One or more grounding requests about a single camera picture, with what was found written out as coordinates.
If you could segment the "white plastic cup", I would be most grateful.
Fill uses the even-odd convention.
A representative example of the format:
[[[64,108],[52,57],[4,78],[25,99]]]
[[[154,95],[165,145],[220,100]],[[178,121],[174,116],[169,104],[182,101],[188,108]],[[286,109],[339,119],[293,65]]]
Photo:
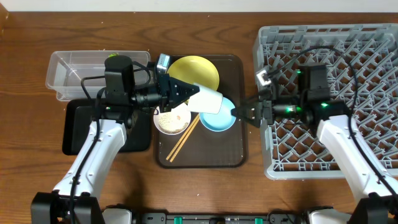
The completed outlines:
[[[221,109],[223,95],[198,83],[199,92],[191,96],[188,100],[188,110],[195,113],[218,114]]]

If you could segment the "green yellow snack wrapper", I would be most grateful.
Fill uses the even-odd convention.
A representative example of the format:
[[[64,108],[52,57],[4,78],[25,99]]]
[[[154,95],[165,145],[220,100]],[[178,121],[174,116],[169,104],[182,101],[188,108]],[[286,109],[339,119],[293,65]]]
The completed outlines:
[[[108,58],[115,57],[115,56],[118,56],[118,55],[119,55],[118,53],[109,54]]]

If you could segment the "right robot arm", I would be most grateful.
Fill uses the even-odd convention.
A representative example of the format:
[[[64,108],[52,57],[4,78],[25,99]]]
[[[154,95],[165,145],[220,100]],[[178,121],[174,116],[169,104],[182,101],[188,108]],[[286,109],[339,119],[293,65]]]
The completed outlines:
[[[293,97],[263,94],[263,100],[253,96],[231,114],[255,127],[281,118],[301,120],[333,156],[356,201],[351,214],[318,207],[306,211],[302,223],[397,223],[397,179],[374,155],[344,101],[332,100],[322,87],[306,87]]]

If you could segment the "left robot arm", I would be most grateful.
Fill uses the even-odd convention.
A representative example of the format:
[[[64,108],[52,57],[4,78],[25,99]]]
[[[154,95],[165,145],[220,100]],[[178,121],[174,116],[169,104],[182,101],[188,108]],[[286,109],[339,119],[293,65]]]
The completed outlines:
[[[64,178],[50,193],[39,192],[31,206],[32,223],[136,223],[134,212],[120,205],[100,208],[98,197],[119,150],[128,139],[135,110],[169,112],[200,89],[156,73],[154,84],[135,84],[135,72],[150,69],[125,55],[104,62],[106,85],[89,97],[93,115],[85,143]]]

